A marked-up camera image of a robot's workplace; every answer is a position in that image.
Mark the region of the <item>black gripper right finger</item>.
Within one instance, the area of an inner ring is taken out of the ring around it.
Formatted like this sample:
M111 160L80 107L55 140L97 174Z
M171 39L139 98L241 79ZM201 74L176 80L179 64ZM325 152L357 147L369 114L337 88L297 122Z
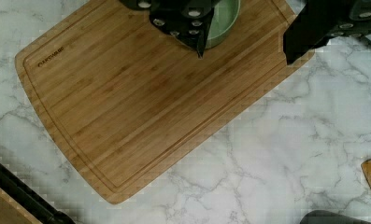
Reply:
M371 35L371 0L308 0L283 35L287 64L339 36Z

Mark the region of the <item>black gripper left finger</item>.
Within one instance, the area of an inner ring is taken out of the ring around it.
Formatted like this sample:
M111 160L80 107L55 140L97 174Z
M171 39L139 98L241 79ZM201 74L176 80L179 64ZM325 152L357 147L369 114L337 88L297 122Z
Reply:
M171 35L202 58L214 16L221 0L119 0L125 7L149 12L150 23Z

